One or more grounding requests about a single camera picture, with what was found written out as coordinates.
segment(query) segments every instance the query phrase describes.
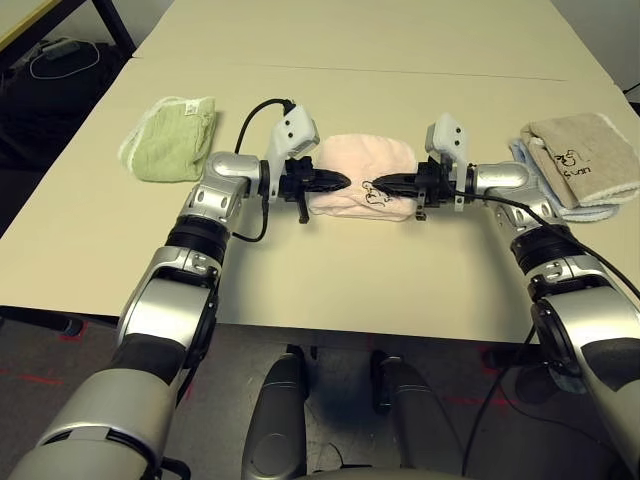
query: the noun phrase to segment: silver robot arm segment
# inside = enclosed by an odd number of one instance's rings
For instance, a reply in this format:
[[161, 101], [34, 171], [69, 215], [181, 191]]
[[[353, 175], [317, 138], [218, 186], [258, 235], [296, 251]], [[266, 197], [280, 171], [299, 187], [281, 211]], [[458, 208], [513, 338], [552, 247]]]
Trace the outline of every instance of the silver robot arm segment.
[[274, 127], [266, 161], [233, 153], [209, 157], [126, 303], [110, 365], [78, 388], [11, 480], [156, 478], [176, 403], [213, 334], [241, 201], [271, 197], [285, 161], [317, 143], [313, 120], [295, 107]]
[[[450, 118], [444, 127], [446, 154], [467, 137]], [[583, 383], [618, 452], [640, 478], [640, 311], [595, 257], [567, 240], [573, 236], [566, 222], [527, 167], [465, 162], [464, 168], [467, 184], [456, 190], [524, 204], [547, 222], [541, 225], [517, 205], [487, 202], [529, 282], [531, 315], [550, 368]]]

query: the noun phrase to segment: red tape mark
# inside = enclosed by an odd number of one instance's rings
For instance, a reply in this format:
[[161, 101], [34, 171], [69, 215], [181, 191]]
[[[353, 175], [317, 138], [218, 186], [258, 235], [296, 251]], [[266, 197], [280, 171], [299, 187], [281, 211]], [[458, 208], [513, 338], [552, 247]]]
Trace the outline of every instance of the red tape mark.
[[193, 391], [193, 382], [191, 382], [191, 385], [189, 385], [187, 387], [187, 392], [185, 393], [185, 400], [188, 402], [189, 399], [191, 398], [191, 392]]
[[18, 375], [18, 378], [26, 382], [44, 383], [45, 385], [62, 385], [64, 383], [57, 378], [38, 377], [36, 375]]
[[[499, 396], [493, 397], [491, 399], [491, 405], [498, 405], [500, 407], [508, 405], [507, 401], [500, 394], [500, 392], [498, 392], [497, 395]], [[482, 405], [482, 402], [484, 402], [484, 398], [474, 397], [443, 397], [443, 400], [445, 402], [454, 403], [456, 405]]]

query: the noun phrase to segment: table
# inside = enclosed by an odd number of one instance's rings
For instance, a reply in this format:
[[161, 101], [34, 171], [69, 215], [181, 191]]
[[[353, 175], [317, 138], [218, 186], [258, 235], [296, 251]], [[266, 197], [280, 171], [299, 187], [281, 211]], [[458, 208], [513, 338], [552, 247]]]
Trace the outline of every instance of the table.
[[134, 56], [612, 83], [549, 0], [178, 0]]
[[[191, 184], [135, 180], [120, 142], [168, 95], [214, 95], [215, 150], [231, 150], [246, 113], [271, 96], [295, 98], [320, 135], [366, 132], [407, 141], [419, 156], [427, 126], [451, 112], [470, 132], [473, 162], [509, 160], [525, 122], [583, 111], [611, 117], [636, 148], [640, 122], [600, 79], [536, 80], [251, 66], [223, 60], [133, 59], [87, 118], [0, 241], [0, 304], [118, 315]], [[244, 151], [262, 154], [278, 109], [256, 117]], [[242, 232], [256, 231], [247, 202]], [[640, 204], [576, 225], [578, 238], [640, 283]], [[266, 239], [232, 240], [219, 320], [228, 323], [522, 341], [530, 301], [487, 209], [446, 209], [426, 223], [313, 216], [273, 209]]]
[[[92, 0], [125, 58], [135, 50], [111, 0]], [[0, 72], [27, 53], [85, 0], [3, 0], [0, 5]]]

